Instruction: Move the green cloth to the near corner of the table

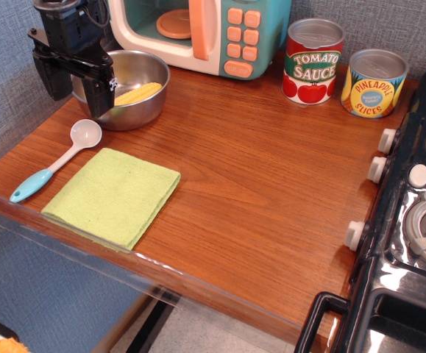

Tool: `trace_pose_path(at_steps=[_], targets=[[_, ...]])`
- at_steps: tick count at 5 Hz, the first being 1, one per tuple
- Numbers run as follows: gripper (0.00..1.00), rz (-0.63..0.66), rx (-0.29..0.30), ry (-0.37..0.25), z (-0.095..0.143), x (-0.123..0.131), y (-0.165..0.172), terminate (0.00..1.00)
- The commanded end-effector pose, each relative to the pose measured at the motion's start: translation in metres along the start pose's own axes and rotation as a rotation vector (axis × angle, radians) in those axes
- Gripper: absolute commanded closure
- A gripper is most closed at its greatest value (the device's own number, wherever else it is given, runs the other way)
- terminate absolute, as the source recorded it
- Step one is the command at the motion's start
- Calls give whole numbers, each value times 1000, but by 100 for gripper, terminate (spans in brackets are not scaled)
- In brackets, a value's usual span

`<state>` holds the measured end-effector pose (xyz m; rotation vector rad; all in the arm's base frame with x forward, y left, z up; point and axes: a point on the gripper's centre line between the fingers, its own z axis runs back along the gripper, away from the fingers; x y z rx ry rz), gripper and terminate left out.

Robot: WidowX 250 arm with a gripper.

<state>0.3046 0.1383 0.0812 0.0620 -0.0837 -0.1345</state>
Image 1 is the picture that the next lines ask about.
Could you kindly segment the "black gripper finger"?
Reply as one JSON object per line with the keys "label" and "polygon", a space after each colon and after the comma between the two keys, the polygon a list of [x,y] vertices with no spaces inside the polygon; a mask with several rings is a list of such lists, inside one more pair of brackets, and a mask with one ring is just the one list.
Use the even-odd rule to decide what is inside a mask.
{"label": "black gripper finger", "polygon": [[70,74],[60,66],[54,57],[45,55],[38,50],[34,50],[32,56],[44,87],[53,100],[59,101],[71,94]]}
{"label": "black gripper finger", "polygon": [[92,118],[100,118],[114,107],[115,90],[118,86],[116,77],[107,81],[83,79],[82,85]]}

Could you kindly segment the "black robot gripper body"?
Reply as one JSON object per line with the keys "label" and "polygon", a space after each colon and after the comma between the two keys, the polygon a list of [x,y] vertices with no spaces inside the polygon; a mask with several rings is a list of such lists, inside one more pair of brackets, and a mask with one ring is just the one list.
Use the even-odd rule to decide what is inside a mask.
{"label": "black robot gripper body", "polygon": [[28,33],[34,50],[54,57],[70,75],[100,81],[114,77],[113,61],[101,46],[110,20],[106,1],[33,1],[33,7],[43,23],[41,30]]}

